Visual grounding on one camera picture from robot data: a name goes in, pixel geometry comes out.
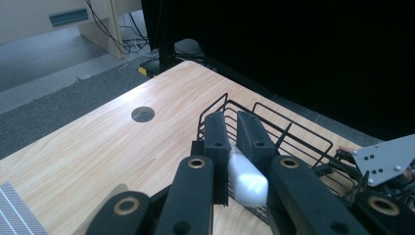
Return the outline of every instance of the wire basket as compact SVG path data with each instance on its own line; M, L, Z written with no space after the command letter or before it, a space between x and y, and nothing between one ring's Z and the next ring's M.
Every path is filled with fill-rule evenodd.
M338 170L337 167L331 167L332 163L339 162L328 155L328 152L333 147L333 143L300 123L259 102L254 103L252 109L249 110L237 102L228 99L227 93L223 94L201 113L197 140L202 141L205 138L205 117L213 112L223 112L228 137L235 144L238 111L254 114L261 120L280 155L289 155L302 159L308 164L310 169L315 171L334 195L346 202L353 200L354 195L359 190L361 179L353 179L347 173ZM232 186L230 184L229 196L233 199ZM266 207L245 208L268 224Z

